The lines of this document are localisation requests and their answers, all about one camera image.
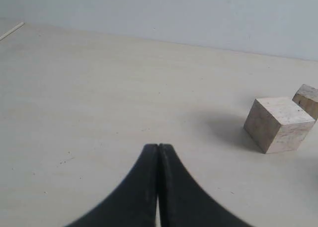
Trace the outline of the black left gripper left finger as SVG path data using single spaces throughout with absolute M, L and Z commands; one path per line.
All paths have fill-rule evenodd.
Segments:
M 154 227 L 157 208 L 157 144 L 146 144 L 122 182 L 70 227 Z

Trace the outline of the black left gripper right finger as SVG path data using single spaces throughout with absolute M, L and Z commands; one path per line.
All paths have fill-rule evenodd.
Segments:
M 170 144 L 159 145 L 159 215 L 162 227 L 248 227 L 193 179 Z

